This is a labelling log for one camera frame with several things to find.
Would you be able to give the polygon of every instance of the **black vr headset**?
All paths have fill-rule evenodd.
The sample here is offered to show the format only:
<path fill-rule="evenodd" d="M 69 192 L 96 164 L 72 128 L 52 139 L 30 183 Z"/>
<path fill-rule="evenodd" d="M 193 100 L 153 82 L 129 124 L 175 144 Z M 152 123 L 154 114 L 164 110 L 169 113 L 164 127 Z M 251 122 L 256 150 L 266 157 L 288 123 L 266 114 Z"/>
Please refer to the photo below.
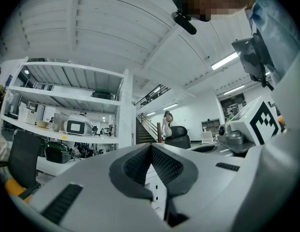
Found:
<path fill-rule="evenodd" d="M 190 23 L 193 16 L 189 15 L 188 3 L 183 0 L 173 0 L 173 2 L 178 8 L 177 12 L 171 14 L 174 21 L 187 30 L 188 33 L 192 35 L 196 34 L 196 28 Z M 199 14 L 194 15 L 194 18 L 204 22 L 210 21 L 210 15 Z"/>

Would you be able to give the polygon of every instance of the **white box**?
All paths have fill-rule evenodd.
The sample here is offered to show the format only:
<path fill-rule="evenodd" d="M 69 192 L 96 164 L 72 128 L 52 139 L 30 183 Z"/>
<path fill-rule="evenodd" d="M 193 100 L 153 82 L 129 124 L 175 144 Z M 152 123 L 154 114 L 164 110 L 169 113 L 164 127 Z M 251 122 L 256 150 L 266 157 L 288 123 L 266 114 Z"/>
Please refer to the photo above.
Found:
<path fill-rule="evenodd" d="M 256 145 L 263 145 L 281 132 L 277 114 L 263 96 L 247 104 L 229 122 L 232 131 L 240 131 Z"/>
<path fill-rule="evenodd" d="M 36 112 L 27 107 L 19 107 L 18 121 L 35 125 Z"/>

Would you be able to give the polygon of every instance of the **light fixture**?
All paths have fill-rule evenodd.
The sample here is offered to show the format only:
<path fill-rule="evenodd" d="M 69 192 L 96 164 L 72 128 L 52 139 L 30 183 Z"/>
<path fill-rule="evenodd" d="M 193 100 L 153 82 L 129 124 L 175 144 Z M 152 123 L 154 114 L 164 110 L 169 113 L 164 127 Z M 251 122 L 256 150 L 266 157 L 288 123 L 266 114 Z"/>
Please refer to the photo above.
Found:
<path fill-rule="evenodd" d="M 173 104 L 173 105 L 171 105 L 171 106 L 169 106 L 169 107 L 164 108 L 163 110 L 166 110 L 166 109 L 171 108 L 171 107 L 174 107 L 174 106 L 178 106 L 178 104 Z"/>
<path fill-rule="evenodd" d="M 233 90 L 231 90 L 231 91 L 228 91 L 228 92 L 224 93 L 224 95 L 227 95 L 227 94 L 229 94 L 229 93 L 232 93 L 232 92 L 234 92 L 234 91 L 236 91 L 236 90 L 238 90 L 238 89 L 241 89 L 241 88 L 243 88 L 243 87 L 245 87 L 245 85 L 242 85 L 242 86 L 237 87 L 237 88 L 235 88 L 235 89 L 233 89 Z"/>
<path fill-rule="evenodd" d="M 231 54 L 231 55 L 227 56 L 226 58 L 220 60 L 219 62 L 213 64 L 211 67 L 213 70 L 218 69 L 222 65 L 225 65 L 226 63 L 228 63 L 229 61 L 232 61 L 233 59 L 235 59 L 237 57 L 238 57 L 237 52 L 234 52 L 233 54 Z"/>
<path fill-rule="evenodd" d="M 159 91 L 161 89 L 161 87 L 158 87 L 156 90 L 154 90 L 154 93 L 156 93 L 157 91 Z"/>

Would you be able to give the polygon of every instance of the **white table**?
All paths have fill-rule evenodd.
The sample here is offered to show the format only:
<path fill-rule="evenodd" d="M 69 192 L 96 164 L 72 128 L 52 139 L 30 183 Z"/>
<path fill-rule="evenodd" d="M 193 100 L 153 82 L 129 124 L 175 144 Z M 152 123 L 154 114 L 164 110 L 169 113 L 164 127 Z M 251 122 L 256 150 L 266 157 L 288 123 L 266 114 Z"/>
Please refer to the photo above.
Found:
<path fill-rule="evenodd" d="M 38 157 L 36 169 L 46 174 L 58 176 L 79 162 L 81 160 L 71 159 L 66 163 L 60 164 L 48 161 L 46 157 Z"/>

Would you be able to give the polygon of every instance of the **white shelving unit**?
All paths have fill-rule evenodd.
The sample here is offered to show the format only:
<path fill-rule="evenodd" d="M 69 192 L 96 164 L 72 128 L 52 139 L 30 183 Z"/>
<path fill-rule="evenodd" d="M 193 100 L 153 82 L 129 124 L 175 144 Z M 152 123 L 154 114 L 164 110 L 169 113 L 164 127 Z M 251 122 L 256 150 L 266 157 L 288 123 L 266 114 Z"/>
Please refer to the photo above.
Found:
<path fill-rule="evenodd" d="M 64 93 L 35 88 L 16 87 L 14 86 L 15 80 L 24 67 L 26 67 L 30 74 L 37 80 L 36 85 L 44 84 L 62 86 L 74 89 L 85 89 L 88 91 L 104 89 L 110 91 L 110 93 L 120 92 L 120 100 L 112 101 L 93 98 L 90 96 L 77 95 L 74 92 Z M 11 92 L 13 94 L 21 95 L 32 104 L 74 110 L 77 113 L 84 111 L 89 113 L 112 115 L 117 112 L 118 116 L 115 116 L 117 136 L 77 136 L 59 133 L 20 122 L 4 114 L 1 114 L 0 116 L 0 135 L 3 121 L 6 121 L 21 129 L 48 138 L 89 144 L 117 144 L 117 148 L 130 146 L 131 138 L 127 137 L 131 134 L 131 132 L 127 131 L 127 125 L 131 124 L 132 120 L 129 116 L 120 114 L 120 112 L 126 113 L 125 111 L 129 111 L 131 105 L 128 102 L 131 94 L 130 92 L 127 92 L 127 90 L 129 90 L 128 86 L 132 85 L 132 78 L 129 77 L 130 75 L 128 70 L 125 70 L 124 74 L 121 74 L 99 68 L 69 63 L 25 62 L 20 65 L 17 72 L 13 75 L 13 79 L 3 101 L 2 111 L 5 111 L 7 103 L 6 99 L 8 97 L 8 93 Z"/>

